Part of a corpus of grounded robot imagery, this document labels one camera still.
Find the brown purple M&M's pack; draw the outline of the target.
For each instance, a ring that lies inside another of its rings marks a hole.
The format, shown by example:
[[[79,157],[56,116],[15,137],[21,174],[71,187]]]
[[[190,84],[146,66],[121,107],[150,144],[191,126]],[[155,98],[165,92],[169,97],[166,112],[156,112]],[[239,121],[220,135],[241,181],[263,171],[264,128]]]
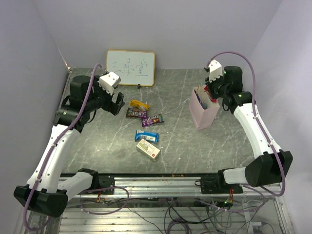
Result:
[[[133,108],[128,108],[126,112],[127,118],[140,118],[140,119],[146,119],[147,118],[147,112],[142,110],[137,110]]]

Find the red Himalaya candy pouch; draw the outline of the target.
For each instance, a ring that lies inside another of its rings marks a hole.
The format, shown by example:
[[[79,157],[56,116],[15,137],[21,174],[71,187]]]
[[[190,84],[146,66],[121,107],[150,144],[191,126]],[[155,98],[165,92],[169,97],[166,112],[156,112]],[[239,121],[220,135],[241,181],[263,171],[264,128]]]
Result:
[[[205,85],[204,90],[205,90],[205,93],[208,95],[210,101],[213,103],[217,103],[217,99],[212,97],[211,93],[209,92],[209,88],[207,85]]]

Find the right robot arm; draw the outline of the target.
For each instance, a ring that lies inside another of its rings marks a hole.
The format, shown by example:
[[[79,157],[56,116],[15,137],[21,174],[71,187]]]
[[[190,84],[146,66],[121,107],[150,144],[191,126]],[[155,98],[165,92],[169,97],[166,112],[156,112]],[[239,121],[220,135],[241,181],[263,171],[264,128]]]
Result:
[[[248,184],[261,187],[281,185],[282,196],[286,188],[286,175],[293,161],[291,152],[284,151],[276,143],[265,126],[253,95],[243,90],[243,71],[238,66],[222,67],[213,60],[205,67],[209,76],[205,79],[207,91],[213,99],[222,99],[223,104],[241,124],[253,150],[254,160],[246,167],[223,170],[223,176],[215,180],[216,189],[227,192],[232,184]]]

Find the pink paper bag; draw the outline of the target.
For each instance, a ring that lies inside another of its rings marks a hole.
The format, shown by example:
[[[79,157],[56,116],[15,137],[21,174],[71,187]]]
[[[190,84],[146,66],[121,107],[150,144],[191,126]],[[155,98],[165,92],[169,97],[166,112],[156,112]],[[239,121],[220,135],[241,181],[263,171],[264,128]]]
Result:
[[[197,130],[211,127],[220,108],[218,101],[210,101],[204,87],[205,85],[193,87],[189,104],[189,111]]]

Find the yellow candy bar wrapper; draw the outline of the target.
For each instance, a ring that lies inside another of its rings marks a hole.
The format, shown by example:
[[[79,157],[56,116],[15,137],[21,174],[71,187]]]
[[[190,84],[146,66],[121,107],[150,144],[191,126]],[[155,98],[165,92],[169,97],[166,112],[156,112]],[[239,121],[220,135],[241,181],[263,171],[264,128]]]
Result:
[[[150,105],[140,102],[138,100],[134,100],[134,99],[130,101],[129,105],[141,111],[147,111],[150,108]]]

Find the blue cookie bar wrapper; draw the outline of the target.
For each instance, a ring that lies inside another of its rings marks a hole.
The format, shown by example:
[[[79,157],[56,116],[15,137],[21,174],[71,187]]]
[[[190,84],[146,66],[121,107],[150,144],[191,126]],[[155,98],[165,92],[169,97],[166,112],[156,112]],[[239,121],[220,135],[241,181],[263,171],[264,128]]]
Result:
[[[159,140],[159,134],[155,132],[148,132],[143,130],[136,130],[135,141],[144,139],[149,142],[157,143]]]

